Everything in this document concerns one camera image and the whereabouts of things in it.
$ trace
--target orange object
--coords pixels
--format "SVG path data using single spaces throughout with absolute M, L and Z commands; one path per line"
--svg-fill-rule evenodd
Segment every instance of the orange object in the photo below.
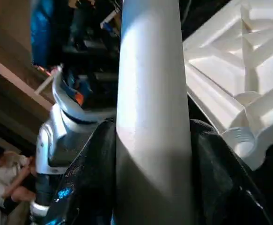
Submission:
M 80 106 L 82 106 L 84 102 L 84 96 L 80 92 L 76 92 L 75 94 L 75 100 L 78 102 Z
M 51 76 L 51 73 L 48 72 L 48 71 L 47 71 L 46 69 L 44 69 L 43 67 L 41 67 L 41 66 L 34 66 L 34 67 L 35 67 L 37 70 L 46 73 L 48 76 Z

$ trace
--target white pole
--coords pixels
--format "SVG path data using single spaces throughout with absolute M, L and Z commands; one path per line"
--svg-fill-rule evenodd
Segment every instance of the white pole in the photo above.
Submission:
M 191 142 L 178 0 L 125 0 L 116 225 L 192 225 Z
M 54 79 L 55 75 L 49 76 L 36 90 L 35 94 L 39 95 Z

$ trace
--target white shirt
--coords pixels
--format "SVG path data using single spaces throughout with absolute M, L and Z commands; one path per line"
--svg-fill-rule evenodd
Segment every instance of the white shirt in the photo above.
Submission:
M 16 176 L 19 174 L 21 166 L 27 163 L 27 158 L 22 155 L 18 155 L 15 152 L 6 152 L 7 165 L 0 167 L 0 206 L 3 206 L 4 199 L 2 195 L 5 192 L 5 188 L 11 185 Z

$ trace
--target white plastic panel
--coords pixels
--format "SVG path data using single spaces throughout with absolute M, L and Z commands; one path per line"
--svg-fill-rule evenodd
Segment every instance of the white plastic panel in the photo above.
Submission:
M 189 95 L 258 168 L 273 144 L 273 0 L 232 0 L 183 48 Z

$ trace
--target person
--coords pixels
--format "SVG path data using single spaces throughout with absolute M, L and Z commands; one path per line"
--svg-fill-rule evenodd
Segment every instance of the person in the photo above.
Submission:
M 25 157 L 0 146 L 1 207 L 15 208 L 19 202 L 35 199 L 35 193 L 23 185 L 31 174 L 36 174 L 33 157 Z

